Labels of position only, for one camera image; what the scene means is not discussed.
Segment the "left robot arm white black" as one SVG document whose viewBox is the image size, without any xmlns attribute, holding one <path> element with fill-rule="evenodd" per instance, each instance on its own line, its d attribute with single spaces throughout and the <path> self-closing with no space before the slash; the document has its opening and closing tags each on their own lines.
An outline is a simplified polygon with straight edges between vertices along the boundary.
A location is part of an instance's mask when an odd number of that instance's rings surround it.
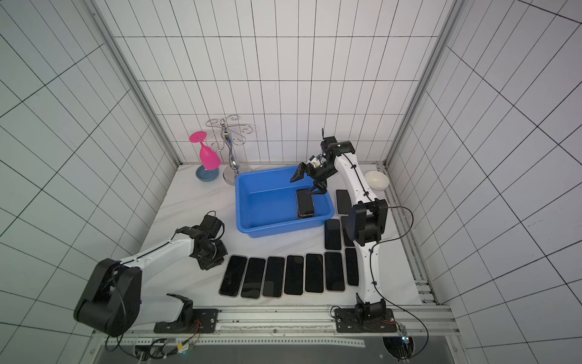
<svg viewBox="0 0 582 364">
<path fill-rule="evenodd" d="M 203 271 L 221 265 L 227 255 L 223 234 L 223 222 L 203 222 L 180 227 L 171 239 L 142 253 L 103 259 L 78 300 L 74 320 L 112 338 L 145 324 L 153 324 L 156 333 L 212 332 L 213 309 L 195 309 L 193 301 L 180 294 L 146 297 L 142 287 L 184 258 L 194 258 Z"/>
</svg>

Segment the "black phone stack top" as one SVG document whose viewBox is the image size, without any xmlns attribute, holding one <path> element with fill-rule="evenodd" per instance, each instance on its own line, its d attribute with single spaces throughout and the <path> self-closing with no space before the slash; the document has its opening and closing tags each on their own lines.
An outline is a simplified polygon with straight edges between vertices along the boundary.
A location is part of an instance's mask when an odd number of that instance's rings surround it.
<svg viewBox="0 0 582 364">
<path fill-rule="evenodd" d="M 324 247 L 326 250 L 342 249 L 342 231 L 338 219 L 329 219 L 324 223 Z"/>
</svg>

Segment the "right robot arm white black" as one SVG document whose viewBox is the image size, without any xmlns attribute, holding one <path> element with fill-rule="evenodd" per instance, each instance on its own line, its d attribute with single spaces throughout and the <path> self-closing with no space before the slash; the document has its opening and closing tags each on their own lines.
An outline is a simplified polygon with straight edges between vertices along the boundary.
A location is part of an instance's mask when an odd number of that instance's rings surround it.
<svg viewBox="0 0 582 364">
<path fill-rule="evenodd" d="M 292 183 L 308 176 L 313 187 L 308 194 L 325 194 L 327 179 L 339 174 L 353 203 L 347 218 L 347 234 L 354 243 L 359 268 L 359 291 L 356 294 L 355 318 L 361 327 L 386 318 L 386 299 L 380 293 L 377 262 L 374 250 L 386 229 L 388 202 L 376 195 L 365 180 L 356 150 L 349 141 L 338 141 L 327 136 L 321 142 L 321 154 L 299 164 Z"/>
</svg>

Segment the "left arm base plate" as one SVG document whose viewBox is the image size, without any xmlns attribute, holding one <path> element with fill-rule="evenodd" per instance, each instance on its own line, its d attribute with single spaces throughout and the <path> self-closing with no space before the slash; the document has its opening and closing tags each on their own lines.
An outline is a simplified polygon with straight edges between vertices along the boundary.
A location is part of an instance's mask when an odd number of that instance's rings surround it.
<svg viewBox="0 0 582 364">
<path fill-rule="evenodd" d="M 157 322 L 154 327 L 156 334 L 193 335 L 195 332 L 212 334 L 218 321 L 218 309 L 192 309 L 174 322 Z"/>
</svg>

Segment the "black phone row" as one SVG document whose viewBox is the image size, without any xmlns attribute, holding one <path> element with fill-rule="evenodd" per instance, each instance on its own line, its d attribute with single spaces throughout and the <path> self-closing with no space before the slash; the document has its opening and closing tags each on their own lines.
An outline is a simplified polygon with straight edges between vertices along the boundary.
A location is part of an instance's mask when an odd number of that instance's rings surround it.
<svg viewBox="0 0 582 364">
<path fill-rule="evenodd" d="M 243 276 L 246 271 L 248 258 L 244 256 L 231 256 L 224 273 L 223 281 L 218 293 L 226 297 L 236 297 L 239 294 Z"/>
</svg>

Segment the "black phone stack under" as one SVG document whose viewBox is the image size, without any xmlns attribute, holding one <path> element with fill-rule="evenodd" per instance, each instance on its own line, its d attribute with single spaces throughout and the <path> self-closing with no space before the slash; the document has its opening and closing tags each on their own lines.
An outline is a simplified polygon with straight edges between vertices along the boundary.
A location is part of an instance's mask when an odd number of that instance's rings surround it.
<svg viewBox="0 0 582 364">
<path fill-rule="evenodd" d="M 341 216 L 340 222 L 341 222 L 341 227 L 342 227 L 342 232 L 343 232 L 344 246 L 345 247 L 354 247 L 354 243 L 350 239 L 350 236 L 349 236 L 348 230 L 347 230 L 347 228 L 348 228 L 348 216 L 347 215 Z"/>
</svg>

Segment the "black phone removed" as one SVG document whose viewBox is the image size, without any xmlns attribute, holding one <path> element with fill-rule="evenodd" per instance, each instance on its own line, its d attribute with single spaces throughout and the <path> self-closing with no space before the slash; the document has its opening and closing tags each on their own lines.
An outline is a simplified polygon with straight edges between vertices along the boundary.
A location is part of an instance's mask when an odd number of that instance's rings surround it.
<svg viewBox="0 0 582 364">
<path fill-rule="evenodd" d="M 321 254 L 306 255 L 305 291 L 315 294 L 324 292 L 324 257 Z"/>
<path fill-rule="evenodd" d="M 263 297 L 280 298 L 283 295 L 285 263 L 286 259 L 283 257 L 272 256 L 267 259 L 262 289 Z"/>
<path fill-rule="evenodd" d="M 336 210 L 339 215 L 348 215 L 353 207 L 348 190 L 336 190 Z"/>
<path fill-rule="evenodd" d="M 289 255 L 286 258 L 285 278 L 283 291 L 286 295 L 301 296 L 304 288 L 303 256 Z"/>
<path fill-rule="evenodd" d="M 328 291 L 345 291 L 346 284 L 343 273 L 343 257 L 339 252 L 324 254 L 325 286 Z"/>
</svg>

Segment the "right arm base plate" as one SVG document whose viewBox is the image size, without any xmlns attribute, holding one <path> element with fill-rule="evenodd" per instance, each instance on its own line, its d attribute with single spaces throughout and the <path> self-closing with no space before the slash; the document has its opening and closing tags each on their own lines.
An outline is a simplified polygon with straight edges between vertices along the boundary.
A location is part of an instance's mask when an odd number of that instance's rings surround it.
<svg viewBox="0 0 582 364">
<path fill-rule="evenodd" d="M 398 331 L 398 325 L 391 309 L 387 309 L 383 316 L 359 319 L 354 309 L 335 306 L 330 311 L 330 315 L 335 322 L 338 333 L 396 333 Z"/>
</svg>

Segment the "pale green cased phone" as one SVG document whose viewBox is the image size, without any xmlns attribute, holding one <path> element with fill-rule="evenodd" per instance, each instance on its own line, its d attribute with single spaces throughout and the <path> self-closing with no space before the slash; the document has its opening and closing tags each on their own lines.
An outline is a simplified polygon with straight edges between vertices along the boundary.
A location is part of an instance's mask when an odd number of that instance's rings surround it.
<svg viewBox="0 0 582 364">
<path fill-rule="evenodd" d="M 265 274 L 266 259 L 250 258 L 242 283 L 241 297 L 259 299 Z"/>
</svg>

